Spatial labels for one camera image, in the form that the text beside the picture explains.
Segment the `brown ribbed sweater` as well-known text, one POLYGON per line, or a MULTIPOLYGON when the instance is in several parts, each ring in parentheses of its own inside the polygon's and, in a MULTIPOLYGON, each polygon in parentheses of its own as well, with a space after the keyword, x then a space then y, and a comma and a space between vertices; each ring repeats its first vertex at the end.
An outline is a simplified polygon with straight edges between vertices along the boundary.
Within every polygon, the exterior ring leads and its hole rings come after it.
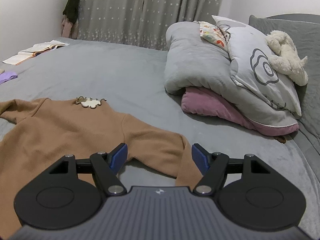
POLYGON ((14 99, 1 103, 1 118, 14 124, 1 141, 1 236, 5 238, 20 227, 13 206, 17 192, 67 154, 85 159, 125 143, 129 159, 174 177, 178 186, 194 188, 202 177, 184 136, 116 112, 105 100, 90 108, 75 99, 14 99))

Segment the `dark hanging clothes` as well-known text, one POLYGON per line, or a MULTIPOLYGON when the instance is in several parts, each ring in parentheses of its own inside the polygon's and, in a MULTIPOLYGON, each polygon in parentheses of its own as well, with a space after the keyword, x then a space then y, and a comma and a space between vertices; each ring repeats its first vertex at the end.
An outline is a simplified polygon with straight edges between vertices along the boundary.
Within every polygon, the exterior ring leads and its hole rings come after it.
POLYGON ((80 0, 68 0, 62 12, 61 36, 77 39, 79 29, 79 3, 80 0))

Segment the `pink folded blanket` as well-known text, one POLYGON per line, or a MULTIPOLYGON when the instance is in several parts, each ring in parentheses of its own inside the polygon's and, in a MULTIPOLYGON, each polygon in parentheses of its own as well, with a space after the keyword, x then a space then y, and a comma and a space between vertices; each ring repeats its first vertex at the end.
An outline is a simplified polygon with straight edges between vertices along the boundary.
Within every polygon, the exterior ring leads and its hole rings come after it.
POLYGON ((272 137, 287 135, 299 130, 299 124, 296 121, 291 125, 277 127, 248 119, 222 96, 203 87, 186 88, 181 100, 181 109, 188 114, 217 116, 272 137))

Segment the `grey flower print pillow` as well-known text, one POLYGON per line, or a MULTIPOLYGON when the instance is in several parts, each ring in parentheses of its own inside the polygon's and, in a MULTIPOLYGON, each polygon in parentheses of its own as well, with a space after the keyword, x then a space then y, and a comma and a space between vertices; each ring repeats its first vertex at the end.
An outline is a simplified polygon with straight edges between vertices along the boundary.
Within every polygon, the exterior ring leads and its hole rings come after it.
POLYGON ((276 110, 287 110, 302 116, 300 101, 293 82, 276 72, 268 59, 274 53, 268 47, 266 35, 242 22, 212 16, 227 41, 231 58, 231 79, 276 110))

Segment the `purple cloth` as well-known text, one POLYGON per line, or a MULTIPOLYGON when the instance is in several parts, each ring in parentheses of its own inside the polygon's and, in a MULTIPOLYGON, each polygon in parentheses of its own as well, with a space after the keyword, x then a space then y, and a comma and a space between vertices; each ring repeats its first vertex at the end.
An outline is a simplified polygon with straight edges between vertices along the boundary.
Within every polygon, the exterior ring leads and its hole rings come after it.
POLYGON ((3 72, 0 74, 0 84, 16 79, 17 77, 18 75, 15 72, 3 72))

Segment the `cream plush toy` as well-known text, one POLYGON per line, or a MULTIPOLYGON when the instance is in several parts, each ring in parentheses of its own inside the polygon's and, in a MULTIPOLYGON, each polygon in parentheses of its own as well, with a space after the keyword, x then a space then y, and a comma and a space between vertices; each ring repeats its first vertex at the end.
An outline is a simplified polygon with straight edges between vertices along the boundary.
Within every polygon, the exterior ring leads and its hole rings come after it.
POLYGON ((283 31, 273 30, 265 39, 274 52, 274 55, 268 58, 270 66, 278 73, 287 75, 298 86, 307 85, 309 78, 304 67, 308 57, 299 57, 292 38, 283 31))

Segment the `grey folded quilt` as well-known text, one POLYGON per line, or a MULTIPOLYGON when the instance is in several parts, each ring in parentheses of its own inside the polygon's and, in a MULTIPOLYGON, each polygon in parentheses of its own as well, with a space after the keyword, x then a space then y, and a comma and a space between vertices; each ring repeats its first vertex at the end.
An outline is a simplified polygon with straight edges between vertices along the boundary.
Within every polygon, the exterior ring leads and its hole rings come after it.
POLYGON ((172 24, 165 35, 167 62, 164 71, 165 91, 185 93, 188 87, 210 89, 230 102, 246 118, 270 126, 287 126, 297 120, 287 110, 276 110, 251 91, 237 86, 230 77, 228 53, 200 37, 196 22, 172 24))

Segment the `open white book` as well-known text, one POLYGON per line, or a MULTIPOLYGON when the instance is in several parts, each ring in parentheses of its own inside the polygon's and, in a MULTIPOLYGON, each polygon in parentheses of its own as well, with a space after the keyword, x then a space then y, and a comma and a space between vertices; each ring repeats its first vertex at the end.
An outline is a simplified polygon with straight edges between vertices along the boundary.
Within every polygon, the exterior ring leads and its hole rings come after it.
POLYGON ((43 42, 33 45, 30 48, 19 51, 17 55, 14 55, 3 61, 5 64, 18 65, 28 59, 36 57, 42 53, 68 46, 68 43, 52 40, 50 42, 43 42))

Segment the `floral patterned pillow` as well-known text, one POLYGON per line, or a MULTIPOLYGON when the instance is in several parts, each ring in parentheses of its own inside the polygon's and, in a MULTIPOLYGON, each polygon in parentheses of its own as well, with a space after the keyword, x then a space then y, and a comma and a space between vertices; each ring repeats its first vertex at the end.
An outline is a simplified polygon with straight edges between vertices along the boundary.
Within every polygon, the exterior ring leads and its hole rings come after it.
POLYGON ((208 22, 199 21, 200 37, 209 43, 218 46, 225 52, 228 51, 227 40, 219 27, 208 22))

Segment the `grey patterned curtain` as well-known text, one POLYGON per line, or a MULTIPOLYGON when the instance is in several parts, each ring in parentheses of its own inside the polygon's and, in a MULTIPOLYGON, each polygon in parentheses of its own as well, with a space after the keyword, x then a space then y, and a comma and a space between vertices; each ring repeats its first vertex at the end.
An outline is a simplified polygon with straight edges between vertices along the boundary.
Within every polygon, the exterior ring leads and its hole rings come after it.
POLYGON ((164 50, 167 28, 206 21, 222 0, 80 0, 78 39, 164 50))

